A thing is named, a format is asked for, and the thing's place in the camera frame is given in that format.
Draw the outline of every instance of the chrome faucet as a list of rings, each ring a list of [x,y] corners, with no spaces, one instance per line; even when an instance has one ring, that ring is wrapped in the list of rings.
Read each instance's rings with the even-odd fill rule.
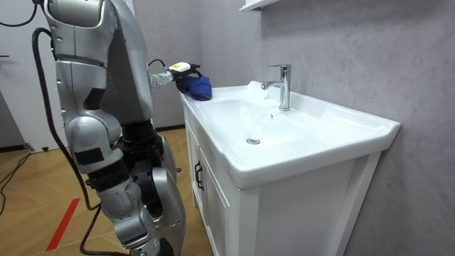
[[[291,64],[271,65],[269,67],[279,67],[281,78],[275,81],[264,82],[261,84],[261,88],[267,90],[273,85],[279,86],[279,110],[288,111],[291,109]]]

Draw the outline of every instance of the white sink basin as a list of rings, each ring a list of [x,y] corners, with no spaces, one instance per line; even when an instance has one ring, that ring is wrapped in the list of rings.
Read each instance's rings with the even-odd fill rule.
[[[400,123],[295,92],[282,112],[279,88],[259,82],[213,89],[210,101],[182,95],[238,188],[260,186],[390,147]],[[259,144],[247,143],[258,138]]]

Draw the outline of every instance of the wooden floor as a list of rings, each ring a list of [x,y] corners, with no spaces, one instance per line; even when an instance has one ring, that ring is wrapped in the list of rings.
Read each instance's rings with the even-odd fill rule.
[[[186,208],[186,235],[181,256],[212,255],[199,210],[193,207],[185,130],[162,132],[171,145],[177,167],[178,189]],[[17,151],[0,154],[0,180],[27,154]],[[99,202],[90,190],[92,204]],[[59,150],[31,155],[4,189],[6,207],[0,217],[0,255],[68,256],[81,255],[79,244],[92,220],[85,209],[82,192],[70,166]],[[46,252],[70,202],[80,198],[57,249]],[[111,223],[101,215],[87,241],[89,250],[125,252]]]

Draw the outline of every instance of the gray wall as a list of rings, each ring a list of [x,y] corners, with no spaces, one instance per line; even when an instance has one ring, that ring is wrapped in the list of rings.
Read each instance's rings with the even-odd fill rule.
[[[291,63],[293,91],[402,123],[346,255],[454,255],[453,0],[283,0],[263,14],[199,4],[214,86],[274,79],[267,65]]]
[[[23,145],[24,141],[0,92],[0,147]]]
[[[136,18],[144,34],[148,59],[162,59],[167,66],[177,62],[201,63],[198,2],[134,0]],[[159,63],[151,71],[162,71]],[[183,105],[174,83],[153,90],[155,127],[183,124]]]

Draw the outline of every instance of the faucet handle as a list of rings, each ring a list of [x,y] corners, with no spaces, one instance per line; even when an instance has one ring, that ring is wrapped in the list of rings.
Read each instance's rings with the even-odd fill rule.
[[[269,68],[279,67],[281,71],[291,71],[291,64],[270,65]]]

